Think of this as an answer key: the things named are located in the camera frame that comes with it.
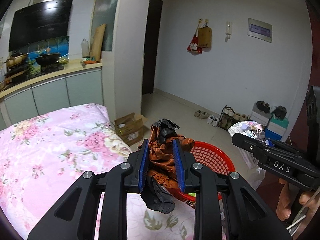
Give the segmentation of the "person's right hand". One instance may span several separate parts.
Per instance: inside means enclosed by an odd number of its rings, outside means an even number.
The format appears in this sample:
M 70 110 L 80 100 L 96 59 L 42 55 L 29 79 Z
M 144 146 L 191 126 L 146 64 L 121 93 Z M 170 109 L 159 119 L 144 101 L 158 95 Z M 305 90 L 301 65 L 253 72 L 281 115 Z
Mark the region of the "person's right hand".
M 291 209 L 290 209 L 290 190 L 288 186 L 288 182 L 279 178 L 279 183 L 283 184 L 283 188 L 281 190 L 280 196 L 279 196 L 279 202 L 277 205 L 276 213 L 278 218 L 281 221 L 284 221 L 288 219 L 291 215 Z M 319 195 L 315 197 L 313 200 L 310 200 L 313 196 L 312 192 L 303 192 L 300 195 L 299 202 L 301 205 L 306 206 L 309 208 L 309 210 L 306 213 L 305 219 L 301 222 L 299 229 L 296 231 L 296 233 L 293 236 L 293 239 L 297 239 L 302 232 L 305 230 L 305 228 L 308 226 L 308 224 L 313 219 L 313 216 L 316 214 L 316 211 L 319 208 Z

